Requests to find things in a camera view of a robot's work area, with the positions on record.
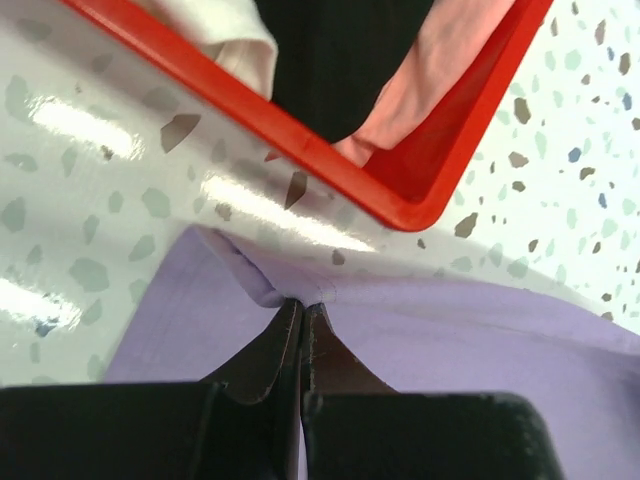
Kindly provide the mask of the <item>lavender t shirt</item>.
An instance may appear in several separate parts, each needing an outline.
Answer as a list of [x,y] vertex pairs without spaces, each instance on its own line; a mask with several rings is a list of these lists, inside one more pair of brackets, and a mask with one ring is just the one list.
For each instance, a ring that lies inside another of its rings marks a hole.
[[636,334],[523,289],[323,275],[198,227],[167,253],[105,378],[201,378],[257,336],[286,298],[324,304],[337,336],[396,389],[524,396],[569,478],[638,477]]

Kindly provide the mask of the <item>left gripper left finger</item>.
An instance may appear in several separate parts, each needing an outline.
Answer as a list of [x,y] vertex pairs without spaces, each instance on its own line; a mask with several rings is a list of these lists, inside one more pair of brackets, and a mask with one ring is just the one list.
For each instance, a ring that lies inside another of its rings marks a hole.
[[192,382],[1,392],[5,479],[294,479],[303,309]]

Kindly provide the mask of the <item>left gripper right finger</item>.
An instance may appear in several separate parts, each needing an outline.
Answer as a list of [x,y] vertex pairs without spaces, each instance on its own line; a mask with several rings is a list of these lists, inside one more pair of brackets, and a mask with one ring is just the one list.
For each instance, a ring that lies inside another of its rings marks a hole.
[[310,479],[561,479],[533,405],[504,392],[400,393],[303,318],[301,420]]

